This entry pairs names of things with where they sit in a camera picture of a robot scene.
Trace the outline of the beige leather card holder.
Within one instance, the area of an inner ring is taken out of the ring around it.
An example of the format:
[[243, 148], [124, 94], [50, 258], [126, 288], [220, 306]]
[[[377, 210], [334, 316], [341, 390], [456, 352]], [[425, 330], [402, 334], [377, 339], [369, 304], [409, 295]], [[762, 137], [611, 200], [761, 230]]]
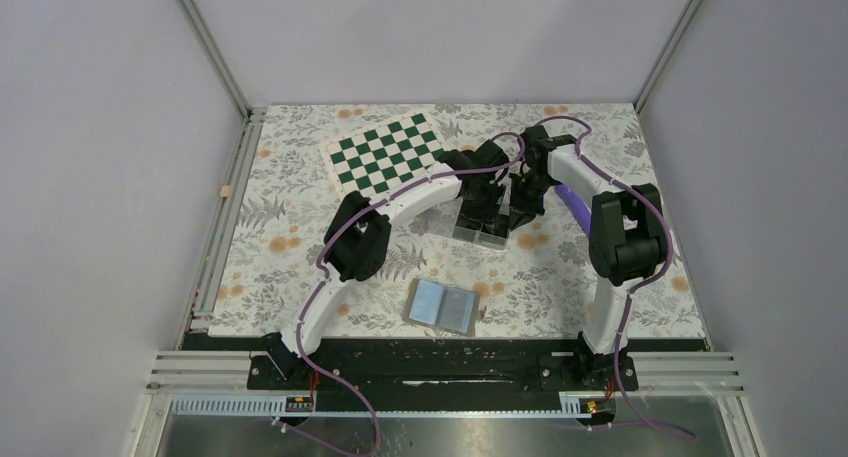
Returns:
[[473, 337], [481, 296], [479, 292], [414, 279], [402, 313], [412, 325]]

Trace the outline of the clear acrylic card box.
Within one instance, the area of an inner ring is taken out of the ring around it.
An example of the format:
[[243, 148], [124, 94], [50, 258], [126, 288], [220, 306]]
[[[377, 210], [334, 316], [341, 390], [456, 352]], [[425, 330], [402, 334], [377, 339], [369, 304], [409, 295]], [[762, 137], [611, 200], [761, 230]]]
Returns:
[[484, 219], [472, 219], [480, 213], [463, 199], [455, 199], [429, 209], [421, 217], [427, 233], [501, 251], [511, 232], [508, 205], [500, 197], [486, 212]]

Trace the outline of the floral tablecloth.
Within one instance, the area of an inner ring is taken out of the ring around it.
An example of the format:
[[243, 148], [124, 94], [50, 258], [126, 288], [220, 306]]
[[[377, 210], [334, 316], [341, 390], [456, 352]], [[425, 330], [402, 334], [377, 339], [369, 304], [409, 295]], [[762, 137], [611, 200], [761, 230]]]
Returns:
[[[446, 148], [473, 149], [543, 122], [549, 132], [592, 133], [590, 158], [631, 183], [654, 182], [640, 122], [629, 103], [426, 104]], [[320, 274], [315, 260], [340, 197], [323, 161], [325, 143], [407, 114], [407, 105], [277, 105], [268, 109], [221, 279], [209, 332], [257, 337], [280, 330], [299, 311]], [[379, 274], [337, 306], [333, 337], [429, 337], [404, 320], [414, 279], [478, 293], [475, 333], [488, 338], [573, 337], [595, 307], [596, 277], [584, 233], [554, 192], [546, 212], [493, 250], [427, 232], [420, 216], [396, 229]]]

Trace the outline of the purple pen-shaped tool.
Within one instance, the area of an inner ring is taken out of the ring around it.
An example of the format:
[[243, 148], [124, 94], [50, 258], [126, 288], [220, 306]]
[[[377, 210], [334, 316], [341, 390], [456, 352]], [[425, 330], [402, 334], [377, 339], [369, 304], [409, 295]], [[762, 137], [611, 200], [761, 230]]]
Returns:
[[557, 185], [555, 187], [555, 193], [571, 212], [586, 237], [589, 237], [591, 231], [591, 213], [587, 205], [566, 185]]

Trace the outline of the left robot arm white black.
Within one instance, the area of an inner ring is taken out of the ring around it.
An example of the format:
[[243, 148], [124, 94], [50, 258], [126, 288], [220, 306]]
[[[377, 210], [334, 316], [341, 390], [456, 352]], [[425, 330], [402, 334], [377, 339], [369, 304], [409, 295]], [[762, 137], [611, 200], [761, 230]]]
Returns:
[[518, 154], [509, 158], [494, 139], [489, 139], [473, 151], [441, 154], [425, 173], [375, 198], [358, 191], [347, 194], [316, 258], [320, 280], [282, 330], [263, 338], [272, 375], [288, 388], [307, 381], [311, 365], [307, 356], [320, 345], [342, 297], [384, 265], [393, 228], [456, 199], [476, 206], [490, 199], [496, 201], [497, 174], [519, 161], [523, 153], [520, 147]]

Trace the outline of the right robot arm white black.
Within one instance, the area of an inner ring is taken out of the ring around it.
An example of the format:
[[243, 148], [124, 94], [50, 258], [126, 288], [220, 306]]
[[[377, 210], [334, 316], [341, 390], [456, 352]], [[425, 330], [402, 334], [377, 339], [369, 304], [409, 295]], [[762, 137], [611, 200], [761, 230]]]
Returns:
[[652, 184], [619, 181], [569, 134], [551, 137], [536, 125], [520, 138], [524, 156], [521, 170], [510, 177], [510, 229], [543, 215], [544, 196], [557, 185], [568, 187], [588, 212], [589, 259], [598, 276], [595, 309], [565, 368], [583, 387], [597, 389], [623, 367], [633, 291], [666, 266], [670, 231], [660, 193]]

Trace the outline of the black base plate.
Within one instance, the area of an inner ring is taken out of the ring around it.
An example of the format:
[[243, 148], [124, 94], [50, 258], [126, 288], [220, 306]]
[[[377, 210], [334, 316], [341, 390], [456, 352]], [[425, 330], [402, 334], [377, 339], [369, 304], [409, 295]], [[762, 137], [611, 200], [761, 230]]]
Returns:
[[301, 392], [323, 412], [554, 411], [560, 393], [636, 391], [634, 362], [592, 357], [576, 339], [326, 338], [309, 358], [264, 337], [250, 390]]

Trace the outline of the green white chessboard mat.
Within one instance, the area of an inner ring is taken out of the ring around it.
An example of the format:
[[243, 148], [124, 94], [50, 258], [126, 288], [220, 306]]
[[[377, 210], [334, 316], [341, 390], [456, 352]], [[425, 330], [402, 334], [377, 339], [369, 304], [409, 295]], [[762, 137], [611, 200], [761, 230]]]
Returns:
[[374, 197], [426, 173], [445, 143], [433, 119], [416, 111], [325, 141], [319, 151], [340, 197]]

